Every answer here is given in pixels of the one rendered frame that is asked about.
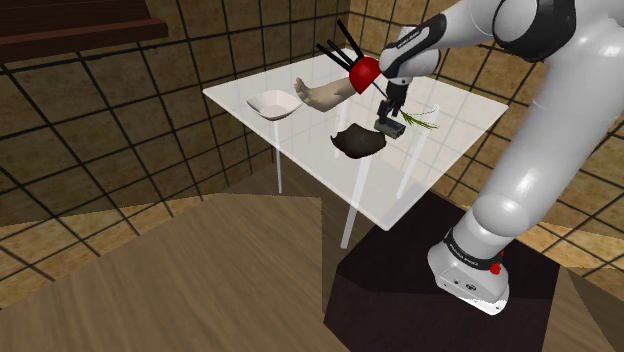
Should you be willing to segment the red pot with black sticks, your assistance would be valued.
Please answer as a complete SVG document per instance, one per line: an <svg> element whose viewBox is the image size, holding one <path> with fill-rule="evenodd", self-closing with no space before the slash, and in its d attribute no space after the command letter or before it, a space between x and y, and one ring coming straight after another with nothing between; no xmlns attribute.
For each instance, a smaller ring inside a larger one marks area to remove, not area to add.
<svg viewBox="0 0 624 352"><path fill-rule="evenodd" d="M375 80L381 74L379 62L376 59L367 57L363 54L362 50L340 19L337 20L337 25L344 34L353 51L356 53L356 58L351 59L331 40L327 40L326 43L333 49L333 52L330 52L319 43L316 44L316 48L349 73L348 78L351 86L358 94L361 94L370 85L376 85Z"/></svg>

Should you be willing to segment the dark grey rectangular box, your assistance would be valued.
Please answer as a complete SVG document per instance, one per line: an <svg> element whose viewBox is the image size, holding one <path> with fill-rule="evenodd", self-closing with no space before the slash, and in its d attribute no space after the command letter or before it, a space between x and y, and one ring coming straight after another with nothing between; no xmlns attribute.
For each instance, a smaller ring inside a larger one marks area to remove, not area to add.
<svg viewBox="0 0 624 352"><path fill-rule="evenodd" d="M378 118L375 121L374 128L392 139L399 138L406 130L405 125L392 118L385 118L384 120Z"/></svg>

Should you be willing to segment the green sprig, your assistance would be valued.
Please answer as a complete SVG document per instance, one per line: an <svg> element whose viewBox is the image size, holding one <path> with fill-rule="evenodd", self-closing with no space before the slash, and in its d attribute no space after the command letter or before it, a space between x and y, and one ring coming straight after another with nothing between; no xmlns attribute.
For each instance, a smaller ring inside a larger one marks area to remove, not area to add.
<svg viewBox="0 0 624 352"><path fill-rule="evenodd" d="M402 109L400 109L400 113L401 113L404 121L407 122L409 125L418 125L420 127L423 127L423 128L429 129L429 130L433 130L433 129L437 129L438 128L438 125L436 125L436 124L416 119L416 114L408 114L408 113L404 112Z"/></svg>

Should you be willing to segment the dark brown bowl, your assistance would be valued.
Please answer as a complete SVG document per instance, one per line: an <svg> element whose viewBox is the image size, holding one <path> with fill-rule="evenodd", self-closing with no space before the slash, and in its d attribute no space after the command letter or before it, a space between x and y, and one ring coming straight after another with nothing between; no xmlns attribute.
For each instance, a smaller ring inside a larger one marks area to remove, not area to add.
<svg viewBox="0 0 624 352"><path fill-rule="evenodd" d="M331 136L330 140L338 150L352 159L371 156L387 144L382 132L365 129L356 123Z"/></svg>

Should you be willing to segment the white table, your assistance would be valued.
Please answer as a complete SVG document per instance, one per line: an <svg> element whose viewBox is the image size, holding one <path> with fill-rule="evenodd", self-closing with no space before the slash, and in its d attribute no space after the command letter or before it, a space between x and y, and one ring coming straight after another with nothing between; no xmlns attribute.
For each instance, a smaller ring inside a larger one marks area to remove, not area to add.
<svg viewBox="0 0 624 352"><path fill-rule="evenodd" d="M317 87L346 75L330 58L317 56L203 91L273 146L279 158L290 159L342 199L346 207L339 211L336 225L323 228L324 242L340 247L348 243L357 215L390 230L507 109L483 96L417 77L409 87L403 109L438 128L410 126L399 138L387 138L381 151L352 159L338 150L330 137L352 123L365 129L373 127L382 100L374 86L328 112L302 103L277 121L266 120L247 104L250 97L270 90L298 98L294 89L297 78Z"/></svg>

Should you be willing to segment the beige hand figure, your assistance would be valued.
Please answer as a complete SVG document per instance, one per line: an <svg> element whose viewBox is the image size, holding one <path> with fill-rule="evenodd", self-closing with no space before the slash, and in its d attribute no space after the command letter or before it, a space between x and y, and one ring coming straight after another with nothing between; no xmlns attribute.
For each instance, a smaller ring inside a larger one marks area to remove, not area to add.
<svg viewBox="0 0 624 352"><path fill-rule="evenodd" d="M320 112L333 109L356 93L348 77L315 88L297 78L294 89L303 103Z"/></svg>

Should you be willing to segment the white square bowl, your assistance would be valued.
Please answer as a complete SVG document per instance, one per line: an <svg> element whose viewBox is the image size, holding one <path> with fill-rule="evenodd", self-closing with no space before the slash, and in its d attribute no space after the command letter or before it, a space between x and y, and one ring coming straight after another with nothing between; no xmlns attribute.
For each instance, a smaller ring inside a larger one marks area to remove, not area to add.
<svg viewBox="0 0 624 352"><path fill-rule="evenodd" d="M300 108L302 102L287 92L270 90L250 97L247 100L247 104L254 112L266 120L277 121Z"/></svg>

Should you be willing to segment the dark robot stand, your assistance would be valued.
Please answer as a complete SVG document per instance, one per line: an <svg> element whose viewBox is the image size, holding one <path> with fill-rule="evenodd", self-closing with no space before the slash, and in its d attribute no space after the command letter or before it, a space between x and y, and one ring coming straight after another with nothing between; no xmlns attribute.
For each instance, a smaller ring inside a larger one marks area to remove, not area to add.
<svg viewBox="0 0 624 352"><path fill-rule="evenodd" d="M339 263L325 325L350 352L541 352L560 266L519 241L504 251L510 300L490 316L440 289L427 252L463 215L427 192Z"/></svg>

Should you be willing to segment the dark wooden shelf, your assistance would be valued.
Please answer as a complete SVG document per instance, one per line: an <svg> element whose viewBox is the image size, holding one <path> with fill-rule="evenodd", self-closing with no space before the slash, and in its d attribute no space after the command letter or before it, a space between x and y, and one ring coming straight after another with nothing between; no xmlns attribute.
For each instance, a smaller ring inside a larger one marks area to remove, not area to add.
<svg viewBox="0 0 624 352"><path fill-rule="evenodd" d="M0 63L167 35L145 0L0 0Z"/></svg>

